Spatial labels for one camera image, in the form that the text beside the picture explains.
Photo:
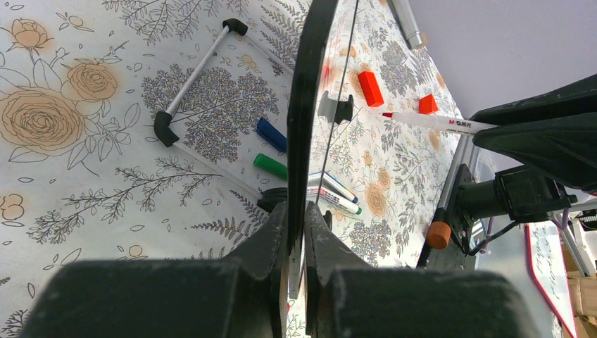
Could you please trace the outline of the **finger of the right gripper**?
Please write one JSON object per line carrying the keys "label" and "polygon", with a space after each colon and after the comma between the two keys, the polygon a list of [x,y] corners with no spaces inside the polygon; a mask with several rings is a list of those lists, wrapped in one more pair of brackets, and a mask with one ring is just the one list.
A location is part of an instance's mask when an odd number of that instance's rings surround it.
{"label": "finger of the right gripper", "polygon": [[595,112],[482,130],[473,143],[528,165],[566,187],[596,191]]}
{"label": "finger of the right gripper", "polygon": [[519,101],[477,111],[470,119],[490,125],[512,125],[596,111],[596,75]]}

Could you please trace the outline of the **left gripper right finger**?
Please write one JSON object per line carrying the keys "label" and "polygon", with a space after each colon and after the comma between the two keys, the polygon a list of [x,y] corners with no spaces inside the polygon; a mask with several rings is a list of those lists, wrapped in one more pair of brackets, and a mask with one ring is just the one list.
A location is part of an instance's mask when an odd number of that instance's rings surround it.
{"label": "left gripper right finger", "polygon": [[538,337],[516,288],[483,271],[375,268],[306,206],[306,333],[312,337]]}

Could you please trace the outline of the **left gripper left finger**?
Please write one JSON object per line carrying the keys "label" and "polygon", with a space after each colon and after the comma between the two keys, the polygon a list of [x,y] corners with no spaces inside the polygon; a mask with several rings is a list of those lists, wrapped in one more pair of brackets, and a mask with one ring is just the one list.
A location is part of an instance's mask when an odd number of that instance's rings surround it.
{"label": "left gripper left finger", "polygon": [[54,275],[23,337],[283,337],[287,206],[220,259],[80,261]]}

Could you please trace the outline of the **red capped whiteboard marker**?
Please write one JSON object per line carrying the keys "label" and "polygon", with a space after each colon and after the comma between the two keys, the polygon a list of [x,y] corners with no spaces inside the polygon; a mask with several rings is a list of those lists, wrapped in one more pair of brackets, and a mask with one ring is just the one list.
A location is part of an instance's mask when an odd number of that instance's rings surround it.
{"label": "red capped whiteboard marker", "polygon": [[440,132],[450,132],[473,136],[482,130],[488,130],[497,127],[488,123],[480,123],[472,120],[462,120],[449,118],[440,115],[422,115],[417,113],[385,112],[382,116],[400,123],[425,127]]}

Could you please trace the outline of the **white whiteboard black frame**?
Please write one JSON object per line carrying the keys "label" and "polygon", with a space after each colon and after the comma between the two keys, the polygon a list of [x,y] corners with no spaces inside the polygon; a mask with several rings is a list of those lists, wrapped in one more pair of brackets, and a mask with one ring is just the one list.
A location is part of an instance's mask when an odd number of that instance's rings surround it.
{"label": "white whiteboard black frame", "polygon": [[353,116],[353,98],[343,100],[340,84],[353,40],[357,1],[312,1],[297,23],[299,33],[288,37],[291,48],[283,60],[283,42],[276,41],[266,55],[292,78],[287,102],[288,180],[281,187],[257,190],[252,181],[218,165],[235,159],[240,132],[256,132],[260,118],[277,112],[274,89],[260,77],[246,74],[233,79],[222,68],[193,69],[172,65],[144,79],[142,98],[153,111],[153,131],[166,147],[175,146],[227,179],[238,194],[253,199],[253,209],[267,220],[277,204],[287,206],[287,296],[298,293],[299,265],[306,206],[320,197],[307,196],[308,187],[323,187],[323,180],[308,181],[311,173],[324,172],[335,125]]}

